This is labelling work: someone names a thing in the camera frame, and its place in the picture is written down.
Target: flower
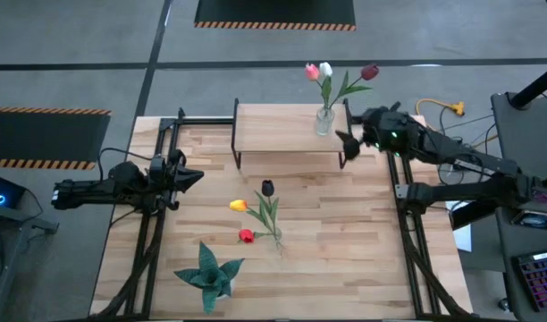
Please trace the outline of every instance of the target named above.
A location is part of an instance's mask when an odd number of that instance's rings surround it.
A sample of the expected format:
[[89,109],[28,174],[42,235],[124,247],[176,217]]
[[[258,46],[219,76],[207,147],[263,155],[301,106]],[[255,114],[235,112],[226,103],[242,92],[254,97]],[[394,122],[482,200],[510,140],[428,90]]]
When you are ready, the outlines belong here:
[[265,197],[272,197],[274,195],[274,183],[271,180],[262,181],[262,194]]
[[248,203],[246,202],[246,200],[234,200],[230,203],[230,209],[244,212],[248,210]]
[[329,65],[329,63],[320,63],[319,71],[321,72],[321,75],[324,77],[331,77],[331,75],[333,75],[333,70],[331,69],[331,66]]
[[370,64],[361,70],[361,78],[365,81],[372,80],[379,73],[379,67],[375,64]]
[[252,233],[249,229],[240,230],[238,237],[240,237],[240,240],[245,243],[254,242],[254,233]]
[[317,81],[319,70],[314,64],[306,64],[306,76],[310,81]]

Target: wood grain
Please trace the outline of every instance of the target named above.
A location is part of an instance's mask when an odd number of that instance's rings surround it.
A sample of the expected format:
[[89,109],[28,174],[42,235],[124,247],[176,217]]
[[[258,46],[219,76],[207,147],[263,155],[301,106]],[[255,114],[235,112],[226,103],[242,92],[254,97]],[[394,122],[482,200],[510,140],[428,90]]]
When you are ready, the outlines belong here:
[[239,104],[235,147],[239,152],[341,152],[333,131],[347,132],[345,105],[333,105],[331,133],[316,134],[321,104]]
[[[158,118],[139,118],[130,150],[152,153],[157,127]],[[206,176],[179,196],[178,211],[167,212],[151,318],[414,317],[384,154],[363,147],[362,155],[344,170],[339,170],[334,153],[256,154],[244,157],[238,170],[230,135],[230,126],[181,127],[178,145],[188,157],[187,167],[203,169]],[[131,160],[140,168],[147,166],[143,160]],[[437,183],[432,165],[412,162],[412,167],[417,181]],[[259,190],[264,179],[273,180],[280,197],[283,252],[266,237],[238,244],[240,228],[264,229],[255,218],[228,209],[234,199],[246,199],[255,207],[253,190]],[[117,207],[114,217],[128,210]],[[91,313],[104,308],[130,274],[139,219],[129,216],[111,229]],[[459,305],[471,310],[449,218],[431,209],[423,221],[435,274]],[[233,297],[219,301],[210,317],[203,313],[201,291],[173,274],[198,266],[200,241],[220,264],[246,259]],[[419,283],[430,311],[422,276]]]

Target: rgb keyboard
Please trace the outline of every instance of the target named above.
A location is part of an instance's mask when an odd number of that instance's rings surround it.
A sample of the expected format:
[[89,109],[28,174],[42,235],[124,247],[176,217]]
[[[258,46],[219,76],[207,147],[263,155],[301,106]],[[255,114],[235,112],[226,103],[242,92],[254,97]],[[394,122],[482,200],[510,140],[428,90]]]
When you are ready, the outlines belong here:
[[547,309],[547,251],[514,258],[536,311]]

